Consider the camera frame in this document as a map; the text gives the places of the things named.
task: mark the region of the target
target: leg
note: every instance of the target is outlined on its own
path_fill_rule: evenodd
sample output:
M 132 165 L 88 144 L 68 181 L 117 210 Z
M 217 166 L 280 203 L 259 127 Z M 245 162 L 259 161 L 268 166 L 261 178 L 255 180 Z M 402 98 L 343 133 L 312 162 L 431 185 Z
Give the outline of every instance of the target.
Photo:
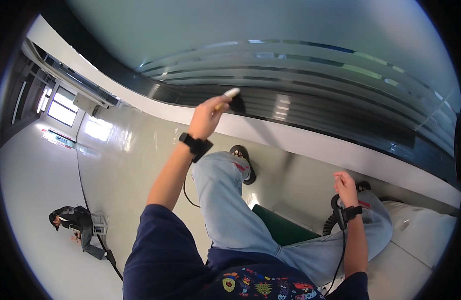
M 369 248 L 369 260 L 378 255 L 392 236 L 392 221 L 381 201 L 370 191 L 357 193 L 362 206 L 362 219 Z M 306 275 L 317 286 L 332 281 L 342 255 L 342 232 L 282 247 L 277 256 Z M 342 276 L 343 263 L 337 275 Z
M 96 246 L 92 246 L 90 244 L 90 239 L 92 238 L 92 228 L 86 227 L 81 232 L 81 244 L 82 250 L 89 253 L 90 255 L 94 256 L 97 259 L 102 259 L 104 256 L 104 249 L 98 248 Z
M 248 163 L 229 152 L 201 158 L 192 170 L 212 247 L 277 255 L 280 246 L 263 221 L 242 199 Z

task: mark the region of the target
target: black wrist device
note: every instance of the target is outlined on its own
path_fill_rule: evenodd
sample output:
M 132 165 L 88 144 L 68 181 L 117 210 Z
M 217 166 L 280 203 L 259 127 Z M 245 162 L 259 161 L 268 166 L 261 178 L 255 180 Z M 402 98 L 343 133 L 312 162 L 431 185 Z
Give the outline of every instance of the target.
M 339 207 L 337 209 L 334 209 L 334 218 L 337 220 L 337 224 L 339 224 L 339 227 L 341 230 L 344 230 L 347 228 L 347 223 L 354 219 L 356 215 L 362 213 L 362 206 L 358 207 L 347 207 L 347 208 L 342 208 Z
M 190 147 L 190 151 L 194 154 L 194 158 L 192 159 L 193 163 L 196 163 L 201 157 L 206 154 L 212 146 L 213 143 L 209 140 L 201 140 L 201 139 L 194 139 L 188 133 L 184 132 L 180 135 L 179 141 L 183 142 L 187 146 Z

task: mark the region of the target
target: door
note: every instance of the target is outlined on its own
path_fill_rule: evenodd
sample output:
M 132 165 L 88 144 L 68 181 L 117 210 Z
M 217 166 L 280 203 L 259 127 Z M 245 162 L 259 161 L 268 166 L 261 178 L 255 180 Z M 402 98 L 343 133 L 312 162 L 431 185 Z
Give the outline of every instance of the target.
M 50 94 L 45 113 L 41 118 L 51 128 L 76 140 L 80 124 L 84 117 L 84 111 L 73 104 L 77 91 L 62 81 L 56 80 Z

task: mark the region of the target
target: white floor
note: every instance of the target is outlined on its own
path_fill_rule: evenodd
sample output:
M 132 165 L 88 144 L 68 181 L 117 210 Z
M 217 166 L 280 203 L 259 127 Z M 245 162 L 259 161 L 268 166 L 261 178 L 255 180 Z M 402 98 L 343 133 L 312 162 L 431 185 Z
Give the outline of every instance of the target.
M 150 187 L 187 126 L 131 107 L 101 109 L 96 117 L 97 120 L 86 115 L 79 129 L 78 143 L 89 148 L 79 152 L 79 167 L 90 210 L 104 211 L 109 217 L 106 243 L 122 272 L 136 238 Z M 219 133 L 209 139 L 214 143 L 210 152 L 228 151 L 237 144 L 248 149 L 257 174 L 255 183 L 244 185 L 242 189 L 242 198 L 248 204 L 259 203 L 322 233 L 323 224 L 332 213 L 330 199 L 335 195 L 332 173 L 341 168 Z M 366 180 L 371 183 L 377 196 L 393 196 L 440 213 L 456 213 L 448 205 L 426 196 L 350 173 L 356 182 Z M 190 173 L 186 191 L 197 204 Z M 206 261 L 211 240 L 199 208 L 192 206 L 181 193 L 174 213 L 191 231 L 199 254 Z

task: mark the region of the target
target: black jacket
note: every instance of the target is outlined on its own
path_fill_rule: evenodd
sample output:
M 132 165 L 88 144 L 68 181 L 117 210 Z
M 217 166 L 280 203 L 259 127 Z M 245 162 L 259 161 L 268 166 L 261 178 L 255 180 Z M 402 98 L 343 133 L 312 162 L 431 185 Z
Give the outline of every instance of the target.
M 90 212 L 82 206 L 64 206 L 56 213 L 59 215 L 60 224 L 67 229 L 82 232 L 84 228 L 93 226 Z

